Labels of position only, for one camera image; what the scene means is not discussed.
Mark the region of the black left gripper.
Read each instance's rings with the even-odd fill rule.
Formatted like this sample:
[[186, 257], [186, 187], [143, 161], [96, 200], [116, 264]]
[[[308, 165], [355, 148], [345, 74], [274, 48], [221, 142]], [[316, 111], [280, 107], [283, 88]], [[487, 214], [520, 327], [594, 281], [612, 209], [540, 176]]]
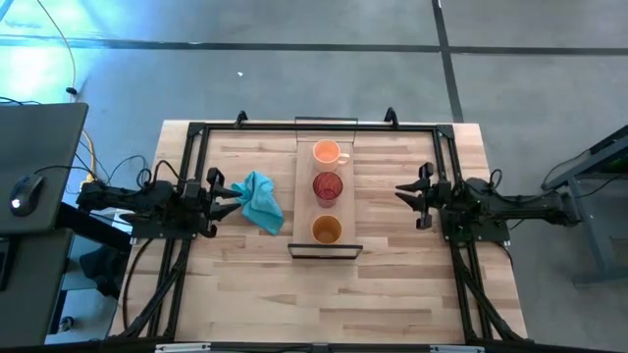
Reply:
[[217, 227], [215, 222], [220, 222], [231, 212], [240, 207], [239, 203], [220, 204], [216, 198], [238, 198], [239, 191], [224, 187], [225, 177], [217, 168], [210, 168], [207, 174], [210, 189], [207, 190], [198, 180], [189, 179], [183, 189], [185, 208], [195, 217], [196, 233], [204, 237], [215, 237]]

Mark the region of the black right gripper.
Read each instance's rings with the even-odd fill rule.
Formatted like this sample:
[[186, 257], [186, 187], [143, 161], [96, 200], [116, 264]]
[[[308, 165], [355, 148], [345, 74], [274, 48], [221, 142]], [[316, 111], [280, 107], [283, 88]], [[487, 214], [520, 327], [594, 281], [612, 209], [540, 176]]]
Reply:
[[430, 208], [441, 209], [451, 199], [451, 183], [446, 180], [431, 183], [433, 174], [434, 165], [431, 162], [426, 162], [419, 168], [419, 178], [416, 181], [395, 187], [397, 190], [419, 193], [418, 196], [402, 192], [395, 193], [413, 212], [419, 212], [420, 216], [416, 222], [418, 229], [426, 229], [432, 226], [433, 221], [429, 213]]

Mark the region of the red translucent plastic tumbler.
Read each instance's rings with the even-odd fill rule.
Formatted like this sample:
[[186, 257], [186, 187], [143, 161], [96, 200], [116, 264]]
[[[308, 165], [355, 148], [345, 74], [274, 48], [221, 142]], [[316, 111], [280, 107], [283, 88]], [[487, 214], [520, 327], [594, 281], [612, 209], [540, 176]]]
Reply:
[[343, 182], [337, 174], [324, 172], [315, 176], [312, 188], [318, 205], [322, 208], [331, 208], [336, 205], [343, 191]]

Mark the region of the amber plastic cup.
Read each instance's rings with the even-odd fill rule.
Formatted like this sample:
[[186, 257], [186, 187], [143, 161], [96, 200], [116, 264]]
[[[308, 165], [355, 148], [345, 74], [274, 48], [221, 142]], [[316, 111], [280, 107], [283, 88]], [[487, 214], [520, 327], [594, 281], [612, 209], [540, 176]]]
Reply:
[[314, 240], [321, 244], [335, 244], [342, 235], [342, 225], [333, 215], [322, 215], [316, 218], [311, 226]]

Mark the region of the pale peach mug with handle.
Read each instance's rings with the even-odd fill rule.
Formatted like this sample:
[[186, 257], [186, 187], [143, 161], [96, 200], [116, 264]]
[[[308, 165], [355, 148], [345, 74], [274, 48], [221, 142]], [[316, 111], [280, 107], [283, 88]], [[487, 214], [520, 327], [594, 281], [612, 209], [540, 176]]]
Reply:
[[350, 161], [350, 155], [340, 149], [340, 145], [333, 140], [319, 140], [312, 148], [315, 167], [319, 172], [333, 172], [339, 166]]

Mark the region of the wooden shelf with black frames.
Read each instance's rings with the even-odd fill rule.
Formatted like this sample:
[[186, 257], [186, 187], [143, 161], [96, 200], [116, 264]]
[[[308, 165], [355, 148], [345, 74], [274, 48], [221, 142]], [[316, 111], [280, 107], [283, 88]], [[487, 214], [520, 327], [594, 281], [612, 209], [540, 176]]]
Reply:
[[[336, 169], [343, 182], [339, 201], [330, 208], [322, 208], [315, 200], [313, 181], [315, 168], [313, 147], [316, 142], [329, 138], [337, 142], [342, 153], [352, 153], [356, 136], [356, 119], [323, 119], [303, 117], [296, 123], [296, 169], [294, 192], [293, 239], [288, 252], [294, 259], [354, 260], [363, 247], [355, 235], [354, 167], [351, 162]], [[312, 226], [316, 218], [324, 215], [340, 220], [340, 240], [322, 244], [315, 240]]]

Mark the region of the teal cloth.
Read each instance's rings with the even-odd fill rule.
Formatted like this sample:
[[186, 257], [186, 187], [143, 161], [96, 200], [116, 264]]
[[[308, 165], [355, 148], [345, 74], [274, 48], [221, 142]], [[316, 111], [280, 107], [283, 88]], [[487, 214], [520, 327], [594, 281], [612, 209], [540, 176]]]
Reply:
[[231, 189], [240, 193], [236, 199], [243, 216], [273, 235], [278, 235], [284, 225], [284, 213], [274, 196], [273, 181], [253, 171], [242, 182], [233, 182]]

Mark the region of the white flat box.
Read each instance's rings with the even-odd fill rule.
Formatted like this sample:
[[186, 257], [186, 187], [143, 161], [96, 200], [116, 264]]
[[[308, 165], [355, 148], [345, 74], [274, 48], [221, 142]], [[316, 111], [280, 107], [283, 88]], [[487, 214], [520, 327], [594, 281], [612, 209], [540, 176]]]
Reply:
[[131, 233], [132, 225], [130, 222], [125, 221], [122, 218], [122, 215], [130, 214], [131, 211], [126, 211], [122, 209], [114, 209], [111, 212], [111, 218], [113, 219], [112, 225], [124, 232]]

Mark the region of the dark grey desk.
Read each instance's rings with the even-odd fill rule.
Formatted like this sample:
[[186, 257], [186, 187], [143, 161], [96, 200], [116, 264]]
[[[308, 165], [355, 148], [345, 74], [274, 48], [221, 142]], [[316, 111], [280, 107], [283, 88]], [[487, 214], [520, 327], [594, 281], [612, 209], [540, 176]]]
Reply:
[[[87, 115], [84, 103], [0, 107], [0, 350], [40, 345], [59, 297], [73, 233], [58, 227]], [[36, 209], [10, 211], [14, 185], [44, 177]]]

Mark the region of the black computer mouse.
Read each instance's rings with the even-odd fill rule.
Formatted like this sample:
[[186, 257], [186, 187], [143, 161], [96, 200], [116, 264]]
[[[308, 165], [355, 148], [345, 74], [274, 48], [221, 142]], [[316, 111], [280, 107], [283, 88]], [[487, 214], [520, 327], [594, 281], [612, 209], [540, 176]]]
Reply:
[[10, 193], [10, 211], [16, 217], [26, 217], [37, 207], [44, 177], [30, 174], [22, 177]]

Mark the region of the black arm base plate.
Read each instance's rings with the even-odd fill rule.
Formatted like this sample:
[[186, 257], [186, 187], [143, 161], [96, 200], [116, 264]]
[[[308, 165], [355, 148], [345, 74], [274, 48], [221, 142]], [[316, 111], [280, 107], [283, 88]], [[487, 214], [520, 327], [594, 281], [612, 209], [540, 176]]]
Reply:
[[510, 239], [504, 220], [478, 211], [443, 209], [440, 211], [444, 237], [449, 241], [505, 242]]
[[178, 220], [131, 218], [131, 236], [135, 238], [191, 239], [195, 227]]

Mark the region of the silver metal bracket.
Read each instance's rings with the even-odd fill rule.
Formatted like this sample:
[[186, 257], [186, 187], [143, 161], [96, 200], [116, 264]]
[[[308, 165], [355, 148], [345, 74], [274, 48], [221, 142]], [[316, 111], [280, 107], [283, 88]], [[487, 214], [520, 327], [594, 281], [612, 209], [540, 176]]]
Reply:
[[210, 343], [158, 344], [154, 353], [211, 353]]
[[430, 353], [486, 353], [484, 347], [469, 345], [430, 345]]

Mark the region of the grey metal table frame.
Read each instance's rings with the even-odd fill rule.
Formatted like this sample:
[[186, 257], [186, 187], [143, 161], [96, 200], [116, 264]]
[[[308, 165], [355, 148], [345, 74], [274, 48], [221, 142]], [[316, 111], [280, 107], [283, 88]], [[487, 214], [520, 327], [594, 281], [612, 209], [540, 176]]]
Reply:
[[628, 244], [628, 125], [622, 126], [548, 173], [543, 190], [568, 189], [585, 233], [594, 269], [573, 277], [576, 285], [628, 279], [628, 260], [613, 244]]

